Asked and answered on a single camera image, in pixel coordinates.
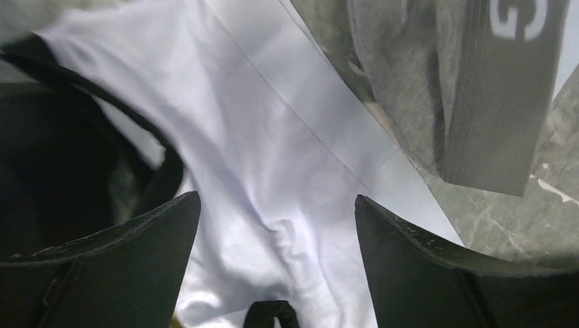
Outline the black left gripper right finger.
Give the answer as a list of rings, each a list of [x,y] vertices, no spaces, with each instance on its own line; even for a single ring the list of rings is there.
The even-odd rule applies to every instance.
[[[578,326],[577,269],[481,254],[363,195],[354,214],[379,327]]]

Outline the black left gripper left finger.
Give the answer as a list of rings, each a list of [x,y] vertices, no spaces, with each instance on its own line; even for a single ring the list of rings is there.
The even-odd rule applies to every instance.
[[[2,327],[168,327],[201,202],[187,192],[124,224],[1,262]]]

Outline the grey boxer briefs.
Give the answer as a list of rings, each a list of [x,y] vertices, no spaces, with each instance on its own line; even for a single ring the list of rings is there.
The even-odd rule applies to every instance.
[[[578,62],[577,1],[296,1],[359,75],[403,148],[461,187],[523,195],[539,135]]]

